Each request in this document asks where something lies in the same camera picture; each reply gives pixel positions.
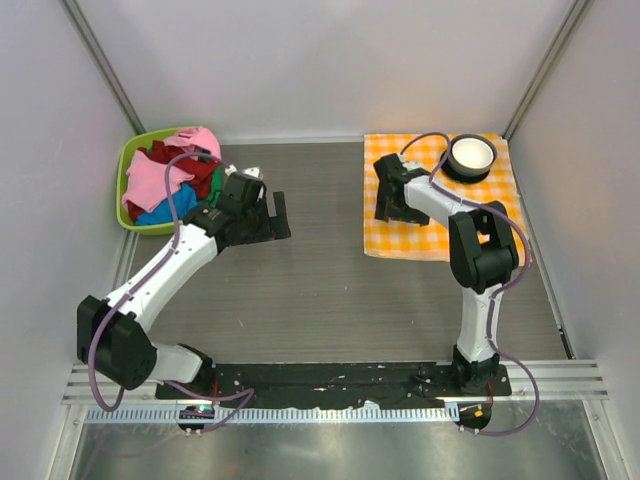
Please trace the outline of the orange checkered cloth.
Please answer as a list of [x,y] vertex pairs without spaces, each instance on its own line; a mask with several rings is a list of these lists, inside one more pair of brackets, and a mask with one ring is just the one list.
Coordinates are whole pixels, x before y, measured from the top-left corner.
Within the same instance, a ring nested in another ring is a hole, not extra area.
[[[478,184],[464,185],[438,172],[435,181],[461,196],[479,203],[501,202],[507,214],[522,230],[527,229],[509,157],[508,142],[497,134],[484,134],[497,150],[489,176]],[[413,134],[369,134],[364,137],[363,239],[368,256],[416,261],[447,261],[449,236],[435,221],[419,226],[374,218],[378,177],[373,164],[379,158],[401,151]]]

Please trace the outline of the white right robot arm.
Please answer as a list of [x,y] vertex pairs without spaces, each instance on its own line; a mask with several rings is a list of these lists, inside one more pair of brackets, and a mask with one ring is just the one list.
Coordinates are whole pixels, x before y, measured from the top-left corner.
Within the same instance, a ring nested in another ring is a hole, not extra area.
[[500,353],[494,336],[504,289],[519,267],[514,236],[521,230],[502,203],[461,197],[425,169],[402,162],[398,154],[381,157],[374,170],[375,219],[420,226],[435,221],[448,232],[449,265],[463,298],[452,383],[465,394],[480,394],[498,376]]

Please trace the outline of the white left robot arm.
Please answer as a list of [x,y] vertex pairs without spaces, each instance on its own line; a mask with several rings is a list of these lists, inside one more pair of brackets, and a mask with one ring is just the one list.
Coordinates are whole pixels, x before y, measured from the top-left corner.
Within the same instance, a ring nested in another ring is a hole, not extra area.
[[77,310],[77,355],[92,377],[124,390],[151,380],[196,391],[213,385],[212,359],[184,344],[163,345],[148,333],[168,301],[203,266],[229,247],[287,239],[285,195],[260,179],[232,174],[215,205],[192,209],[168,243],[106,298],[86,297]]

